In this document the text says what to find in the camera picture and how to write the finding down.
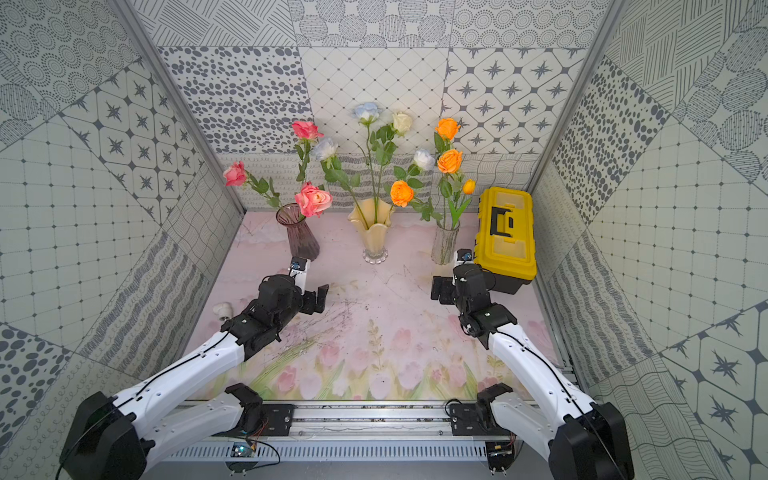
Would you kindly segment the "pink rose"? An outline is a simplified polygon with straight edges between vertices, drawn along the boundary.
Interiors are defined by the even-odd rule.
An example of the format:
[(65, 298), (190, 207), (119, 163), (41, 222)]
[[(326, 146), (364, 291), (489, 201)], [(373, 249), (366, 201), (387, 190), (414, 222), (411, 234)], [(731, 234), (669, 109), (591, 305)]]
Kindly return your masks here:
[(256, 177), (251, 174), (242, 161), (233, 162), (223, 173), (228, 187), (247, 187), (259, 196), (267, 204), (278, 210), (283, 207), (280, 194), (275, 190), (272, 178)]
[(310, 152), (324, 135), (313, 122), (309, 121), (296, 121), (292, 124), (292, 128), (297, 137), (295, 149), (299, 156), (296, 181), (303, 182), (306, 179), (306, 170), (310, 162)]
[(329, 209), (333, 202), (331, 193), (306, 182), (298, 193), (295, 194), (295, 202), (299, 206), (300, 214), (305, 217), (321, 215)]

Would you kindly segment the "orange rose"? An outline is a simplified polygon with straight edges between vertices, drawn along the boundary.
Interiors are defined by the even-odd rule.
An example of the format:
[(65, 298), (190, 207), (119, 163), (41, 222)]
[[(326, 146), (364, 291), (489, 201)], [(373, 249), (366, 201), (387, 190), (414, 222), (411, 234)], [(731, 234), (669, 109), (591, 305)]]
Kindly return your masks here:
[(417, 193), (423, 188), (424, 184), (416, 178), (396, 180), (390, 188), (390, 199), (397, 207), (412, 208), (420, 215), (422, 221), (434, 221), (438, 226), (443, 226), (444, 215), (436, 210), (431, 197), (417, 197)]
[(452, 142), (459, 130), (459, 123), (452, 118), (441, 119), (438, 122), (433, 138), (438, 156), (452, 149)]
[(442, 226), (447, 230), (456, 228), (460, 215), (464, 182), (464, 176), (460, 170), (462, 160), (462, 152), (450, 149), (442, 153), (437, 161), (440, 173), (438, 192), (443, 209)]

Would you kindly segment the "orange tulip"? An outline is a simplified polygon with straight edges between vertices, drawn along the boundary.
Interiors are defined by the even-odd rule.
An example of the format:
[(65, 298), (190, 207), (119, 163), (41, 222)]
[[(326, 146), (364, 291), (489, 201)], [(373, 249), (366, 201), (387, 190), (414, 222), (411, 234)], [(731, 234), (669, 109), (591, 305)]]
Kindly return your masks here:
[(460, 223), (460, 217), (468, 209), (475, 193), (476, 182), (466, 179), (463, 182), (449, 180), (447, 183), (447, 205), (450, 217), (450, 229), (455, 230)]

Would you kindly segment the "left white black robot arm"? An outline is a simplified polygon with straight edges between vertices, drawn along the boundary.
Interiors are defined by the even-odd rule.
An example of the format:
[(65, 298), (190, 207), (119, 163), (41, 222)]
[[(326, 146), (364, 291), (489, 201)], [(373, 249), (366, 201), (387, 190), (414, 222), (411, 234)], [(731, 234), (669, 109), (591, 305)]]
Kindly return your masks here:
[(98, 391), (83, 400), (58, 471), (72, 479), (138, 479), (165, 458), (212, 435), (264, 432), (269, 423), (264, 400), (243, 383), (196, 407), (180, 405), (215, 377), (279, 340), (297, 315), (324, 311), (329, 287), (308, 290), (306, 276), (291, 270), (265, 277), (256, 298), (240, 314), (228, 302), (214, 307), (221, 328), (196, 350), (115, 395)]

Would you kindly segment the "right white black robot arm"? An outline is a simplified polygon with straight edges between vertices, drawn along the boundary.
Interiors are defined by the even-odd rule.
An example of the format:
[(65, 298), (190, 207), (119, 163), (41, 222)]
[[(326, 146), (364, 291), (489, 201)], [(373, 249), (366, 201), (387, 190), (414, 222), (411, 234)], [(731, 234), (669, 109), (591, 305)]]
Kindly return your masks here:
[(516, 317), (491, 299), (485, 273), (460, 262), (432, 280), (430, 297), (457, 308), (462, 332), (509, 368), (535, 400), (527, 404), (503, 383), (477, 395), (486, 429), (503, 429), (529, 445), (556, 479), (632, 479), (625, 419), (568, 380), (533, 344)]

